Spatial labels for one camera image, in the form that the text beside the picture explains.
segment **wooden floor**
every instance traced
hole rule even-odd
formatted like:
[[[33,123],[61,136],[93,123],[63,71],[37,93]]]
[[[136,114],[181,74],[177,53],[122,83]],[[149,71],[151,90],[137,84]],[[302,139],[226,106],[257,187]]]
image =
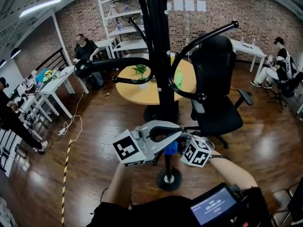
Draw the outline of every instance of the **wooden floor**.
[[[248,64],[236,64],[232,87],[252,92],[254,105],[249,107],[243,104],[239,108],[244,125],[224,135],[230,143],[229,149],[224,149],[217,141],[214,143],[217,151],[229,156],[255,177],[270,210],[274,211],[279,205],[273,198],[273,192],[298,182],[303,176],[303,122],[289,109],[279,113],[278,104],[268,104],[267,98],[271,95],[262,88],[250,85],[254,75],[255,72],[249,73]],[[76,95],[70,97],[65,88],[60,88],[59,98],[73,114],[82,90],[76,80],[72,80],[72,84]],[[231,100],[236,102],[238,97],[237,91],[232,90]],[[190,118],[190,101],[182,99],[179,106],[179,124],[196,125]],[[66,226],[86,226],[90,222],[91,213],[99,205],[100,195],[109,186],[118,164],[110,142],[124,130],[142,125],[144,108],[123,99],[109,80],[105,91],[91,91],[83,96],[77,112],[83,119],[83,132],[72,144],[67,171]],[[47,128],[40,123],[36,125],[43,136],[49,137],[47,131],[57,134],[63,122],[69,122],[60,108],[58,111],[60,116],[52,115],[54,122]],[[61,225],[66,150],[69,140],[75,139],[79,131],[80,120],[77,118],[67,134],[53,142],[45,155],[30,151],[31,167],[27,172],[19,163],[9,180],[0,173],[0,195],[7,200],[19,226]],[[222,181],[210,164],[204,168],[189,167],[174,156],[174,166],[183,176],[181,187],[175,192],[164,192],[156,186],[156,175],[164,168],[163,158],[156,167],[151,164],[136,167],[133,203],[145,203],[171,194],[194,198]]]

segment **person sitting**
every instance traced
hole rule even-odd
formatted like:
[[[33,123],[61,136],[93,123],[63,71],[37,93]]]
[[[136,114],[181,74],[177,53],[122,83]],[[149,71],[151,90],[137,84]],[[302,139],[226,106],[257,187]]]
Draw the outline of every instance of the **person sitting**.
[[[277,37],[274,44],[280,49],[277,58],[273,61],[271,60],[271,56],[269,56],[269,60],[267,61],[269,67],[263,67],[257,78],[250,82],[256,87],[261,87],[265,79],[267,79],[267,84],[263,85],[265,89],[272,88],[273,79],[278,81],[287,81],[289,79],[287,76],[289,68],[286,61],[289,53],[285,49],[284,40],[281,37]]]
[[[90,61],[97,60],[96,55],[100,52],[100,49],[92,40],[89,40],[83,34],[78,34],[76,36],[76,44],[75,56],[73,59],[75,63],[81,59]],[[105,89],[105,84],[100,72],[93,72],[92,76],[96,79],[100,88]]]
[[[212,154],[220,155],[214,150]],[[223,176],[227,184],[236,184],[241,189],[242,195],[248,197],[248,211],[254,223],[251,226],[272,227],[267,204],[252,175],[225,158],[212,158],[209,162]],[[159,226],[193,226],[190,224],[192,218],[187,211],[191,200],[182,196],[169,196],[134,205],[129,210],[134,168],[136,166],[125,167],[119,163],[114,178],[87,227],[155,225],[151,219],[158,220],[159,223],[156,225]]]

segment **green bottle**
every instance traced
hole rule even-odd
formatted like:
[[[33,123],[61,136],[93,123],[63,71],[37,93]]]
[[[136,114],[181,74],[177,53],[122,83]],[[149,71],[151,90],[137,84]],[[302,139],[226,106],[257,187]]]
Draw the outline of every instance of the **green bottle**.
[[[177,78],[176,78],[176,84],[178,88],[182,88],[182,72],[181,68],[178,68]]]

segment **yellow black striped cable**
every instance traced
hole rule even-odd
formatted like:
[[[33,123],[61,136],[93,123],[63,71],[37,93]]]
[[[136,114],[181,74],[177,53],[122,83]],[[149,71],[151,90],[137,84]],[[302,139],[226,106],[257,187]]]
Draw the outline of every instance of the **yellow black striped cable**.
[[[62,227],[64,227],[64,202],[65,202],[65,184],[66,184],[66,173],[67,173],[67,164],[68,158],[70,156],[71,150],[71,140],[68,145],[66,159],[65,159],[65,166],[64,166],[64,175],[63,175],[63,188],[62,188]]]

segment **chair wheel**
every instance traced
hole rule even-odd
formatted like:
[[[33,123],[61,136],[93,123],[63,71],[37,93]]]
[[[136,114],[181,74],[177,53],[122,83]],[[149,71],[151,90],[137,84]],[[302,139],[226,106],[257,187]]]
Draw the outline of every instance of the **chair wheel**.
[[[191,134],[199,136],[200,133],[199,133],[199,131],[194,131]]]

